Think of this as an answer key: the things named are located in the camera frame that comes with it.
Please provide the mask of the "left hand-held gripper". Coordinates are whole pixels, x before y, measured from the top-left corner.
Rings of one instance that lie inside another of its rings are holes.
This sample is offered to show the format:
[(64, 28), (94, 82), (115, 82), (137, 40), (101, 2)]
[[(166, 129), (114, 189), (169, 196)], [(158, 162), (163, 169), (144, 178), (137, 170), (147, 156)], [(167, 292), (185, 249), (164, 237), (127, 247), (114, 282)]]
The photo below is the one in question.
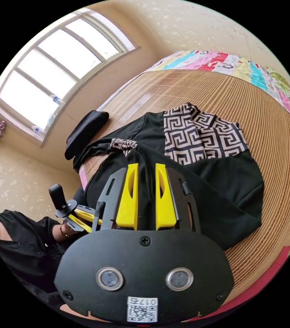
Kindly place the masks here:
[(63, 219), (73, 231), (91, 233), (95, 209), (78, 205), (75, 200), (69, 200), (66, 205), (56, 209), (55, 216)]

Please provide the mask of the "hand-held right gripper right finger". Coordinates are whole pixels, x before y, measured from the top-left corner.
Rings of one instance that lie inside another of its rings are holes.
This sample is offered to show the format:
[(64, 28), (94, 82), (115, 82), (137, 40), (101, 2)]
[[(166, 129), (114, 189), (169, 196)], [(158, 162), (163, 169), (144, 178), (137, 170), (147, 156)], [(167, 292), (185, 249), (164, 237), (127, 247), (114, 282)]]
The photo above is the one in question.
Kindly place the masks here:
[(155, 164), (155, 224), (156, 229), (172, 229), (177, 223), (173, 192), (166, 166)]

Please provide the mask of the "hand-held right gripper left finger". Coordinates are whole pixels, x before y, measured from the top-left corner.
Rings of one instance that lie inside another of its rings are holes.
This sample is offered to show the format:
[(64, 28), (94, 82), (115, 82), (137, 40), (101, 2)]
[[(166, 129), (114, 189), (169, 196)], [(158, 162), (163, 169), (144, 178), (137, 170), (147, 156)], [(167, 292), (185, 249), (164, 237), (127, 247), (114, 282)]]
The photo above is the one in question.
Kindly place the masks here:
[(139, 164), (129, 164), (124, 178), (120, 204), (116, 215), (119, 228), (136, 230), (138, 225)]

